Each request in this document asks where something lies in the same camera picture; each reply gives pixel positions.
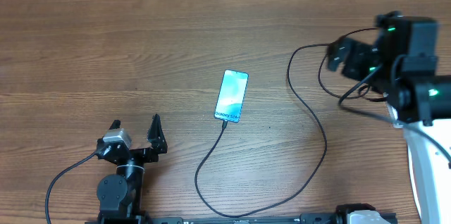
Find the blue Samsung Galaxy smartphone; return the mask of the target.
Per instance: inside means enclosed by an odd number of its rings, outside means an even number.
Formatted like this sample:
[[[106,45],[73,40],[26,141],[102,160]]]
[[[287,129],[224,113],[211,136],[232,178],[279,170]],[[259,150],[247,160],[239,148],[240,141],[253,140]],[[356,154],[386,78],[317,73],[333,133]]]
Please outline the blue Samsung Galaxy smartphone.
[[[234,70],[224,71],[214,118],[232,123],[240,121],[248,79],[247,73]]]

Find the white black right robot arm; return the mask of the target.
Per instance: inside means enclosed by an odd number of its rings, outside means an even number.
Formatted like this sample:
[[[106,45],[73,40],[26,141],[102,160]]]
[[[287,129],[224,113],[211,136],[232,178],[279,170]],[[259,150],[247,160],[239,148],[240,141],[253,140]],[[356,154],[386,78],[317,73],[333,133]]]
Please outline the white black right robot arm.
[[[450,222],[450,76],[437,75],[438,22],[392,11],[376,16],[373,44],[343,35],[328,45],[327,67],[384,96],[403,131],[409,177],[422,223]]]

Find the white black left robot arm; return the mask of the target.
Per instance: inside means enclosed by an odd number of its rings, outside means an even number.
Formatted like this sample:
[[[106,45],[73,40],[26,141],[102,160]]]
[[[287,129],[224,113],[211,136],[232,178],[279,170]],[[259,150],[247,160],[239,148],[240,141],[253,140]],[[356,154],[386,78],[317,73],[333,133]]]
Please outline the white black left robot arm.
[[[132,139],[115,120],[106,134],[97,140],[94,153],[100,160],[116,166],[116,172],[104,177],[97,186],[100,203],[98,223],[151,223],[149,214],[141,209],[144,165],[159,160],[168,150],[161,118],[152,118],[147,132],[147,148],[132,149]]]

